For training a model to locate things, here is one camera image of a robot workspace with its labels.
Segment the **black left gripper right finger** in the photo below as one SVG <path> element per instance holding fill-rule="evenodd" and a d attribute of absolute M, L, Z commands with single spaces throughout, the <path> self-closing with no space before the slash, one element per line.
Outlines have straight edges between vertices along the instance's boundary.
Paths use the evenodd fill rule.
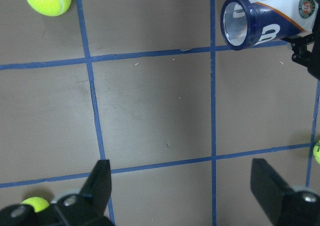
<path fill-rule="evenodd" d="M 263 158 L 252 159 L 250 187 L 272 225 L 320 224 L 320 194 L 290 186 Z"/>

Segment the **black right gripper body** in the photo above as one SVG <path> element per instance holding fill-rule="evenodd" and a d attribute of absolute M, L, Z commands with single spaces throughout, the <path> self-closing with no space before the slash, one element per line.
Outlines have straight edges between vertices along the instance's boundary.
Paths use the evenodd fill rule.
<path fill-rule="evenodd" d="M 315 0 L 318 10 L 312 33 L 306 36 L 294 36 L 290 45 L 293 51 L 292 61 L 307 68 L 307 71 L 320 79 L 320 0 Z"/>

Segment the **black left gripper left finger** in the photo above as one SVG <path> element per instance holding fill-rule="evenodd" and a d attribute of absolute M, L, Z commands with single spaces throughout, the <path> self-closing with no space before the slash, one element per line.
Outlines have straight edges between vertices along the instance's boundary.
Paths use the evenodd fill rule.
<path fill-rule="evenodd" d="M 53 204 L 59 225 L 111 225 L 105 210 L 111 196 L 109 160 L 99 160 L 78 193 L 69 193 Z"/>

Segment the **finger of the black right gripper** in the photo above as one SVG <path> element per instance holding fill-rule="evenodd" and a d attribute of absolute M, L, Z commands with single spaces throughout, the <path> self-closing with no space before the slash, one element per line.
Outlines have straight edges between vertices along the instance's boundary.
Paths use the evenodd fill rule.
<path fill-rule="evenodd" d="M 293 36 L 288 36 L 281 38 L 283 41 L 300 41 L 302 39 L 302 36 L 300 35 L 293 35 Z"/>

